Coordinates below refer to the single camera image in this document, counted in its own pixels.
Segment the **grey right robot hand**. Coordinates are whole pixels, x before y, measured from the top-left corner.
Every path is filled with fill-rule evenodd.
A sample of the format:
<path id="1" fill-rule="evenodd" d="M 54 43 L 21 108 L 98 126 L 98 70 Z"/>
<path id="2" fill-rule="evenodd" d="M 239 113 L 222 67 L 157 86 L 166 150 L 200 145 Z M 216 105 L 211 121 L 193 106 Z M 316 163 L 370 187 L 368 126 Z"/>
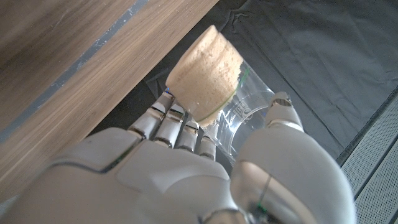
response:
<path id="1" fill-rule="evenodd" d="M 347 178 L 276 93 L 231 173 L 201 153 L 109 128 L 47 166 L 2 223 L 355 223 Z"/>

